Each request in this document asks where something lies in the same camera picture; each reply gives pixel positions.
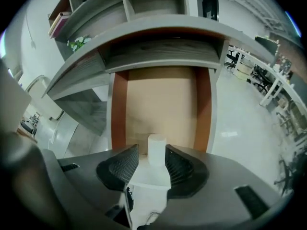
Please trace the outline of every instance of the ceiling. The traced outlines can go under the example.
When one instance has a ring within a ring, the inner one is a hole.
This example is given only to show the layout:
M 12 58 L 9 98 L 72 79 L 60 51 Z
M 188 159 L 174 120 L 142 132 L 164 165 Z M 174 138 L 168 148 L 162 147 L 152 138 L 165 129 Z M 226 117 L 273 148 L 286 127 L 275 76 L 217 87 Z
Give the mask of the ceiling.
M 300 39 L 286 13 L 275 0 L 229 0 L 249 10 L 269 32 L 301 46 Z

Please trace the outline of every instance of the book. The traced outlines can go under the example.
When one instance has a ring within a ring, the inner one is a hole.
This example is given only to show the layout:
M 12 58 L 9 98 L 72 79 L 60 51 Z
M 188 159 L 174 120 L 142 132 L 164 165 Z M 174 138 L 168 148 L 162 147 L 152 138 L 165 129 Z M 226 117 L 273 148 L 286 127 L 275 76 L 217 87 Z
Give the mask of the book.
M 52 23 L 50 29 L 49 29 L 49 32 L 48 32 L 49 36 L 51 36 L 52 31 L 54 30 L 56 25 L 59 23 L 60 19 L 61 18 L 64 18 L 64 19 L 69 18 L 70 15 L 71 15 L 71 12 L 61 12 L 61 13 L 59 13 L 57 15 L 56 19 L 54 20 L 54 22 Z

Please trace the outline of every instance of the white desk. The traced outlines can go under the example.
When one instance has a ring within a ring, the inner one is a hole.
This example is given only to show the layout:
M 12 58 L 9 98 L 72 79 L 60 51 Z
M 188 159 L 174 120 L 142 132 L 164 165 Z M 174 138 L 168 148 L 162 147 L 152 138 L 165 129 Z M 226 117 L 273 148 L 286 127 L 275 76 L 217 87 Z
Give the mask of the white desk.
M 290 84 L 284 78 L 284 76 L 282 76 L 280 73 L 274 71 L 274 69 L 271 68 L 269 66 L 269 64 L 266 64 L 266 63 L 262 62 L 261 60 L 257 59 L 256 57 L 251 56 L 248 52 L 246 52 L 242 49 L 235 48 L 235 47 L 229 47 L 229 49 L 237 51 L 240 54 L 239 59 L 236 63 L 235 70 L 237 69 L 237 64 L 240 63 L 240 61 L 241 61 L 242 54 L 244 54 L 246 59 L 254 62 L 255 64 L 257 64 L 261 68 L 267 70 L 269 73 L 271 73 L 276 78 L 272 87 L 269 89 L 268 93 L 264 96 L 264 98 L 260 102 L 260 105 L 262 105 L 262 106 L 268 105 L 271 102 L 272 98 L 275 98 L 282 89 L 285 89 L 287 91 L 287 93 L 289 94 L 289 96 L 292 98 L 292 100 L 296 103 L 296 105 L 297 105 L 299 111 L 301 112 L 301 114 L 303 114 L 304 116 L 307 117 L 307 107 L 305 106 L 305 104 L 303 103 L 303 101 L 299 97 L 299 95 L 296 93 L 296 91 L 290 86 Z M 275 89 L 275 87 L 278 85 L 279 82 L 281 83 L 280 88 L 273 95 L 273 97 L 271 97 L 273 90 Z

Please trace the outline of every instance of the white cylinder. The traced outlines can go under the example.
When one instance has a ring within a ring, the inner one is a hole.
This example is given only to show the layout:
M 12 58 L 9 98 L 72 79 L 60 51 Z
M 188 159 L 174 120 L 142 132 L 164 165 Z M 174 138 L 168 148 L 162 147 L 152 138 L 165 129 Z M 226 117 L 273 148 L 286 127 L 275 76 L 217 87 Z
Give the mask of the white cylinder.
M 166 138 L 153 134 L 148 137 L 148 161 L 151 166 L 165 166 Z

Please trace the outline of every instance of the white floor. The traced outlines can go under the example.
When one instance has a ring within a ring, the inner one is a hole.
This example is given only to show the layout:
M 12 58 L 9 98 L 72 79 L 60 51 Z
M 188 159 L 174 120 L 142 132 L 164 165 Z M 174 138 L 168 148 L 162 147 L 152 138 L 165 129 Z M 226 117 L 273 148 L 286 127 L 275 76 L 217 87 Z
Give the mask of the white floor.
M 279 178 L 285 142 L 274 115 L 259 105 L 263 96 L 224 68 L 217 81 L 217 127 L 212 154 L 233 159 L 267 184 Z

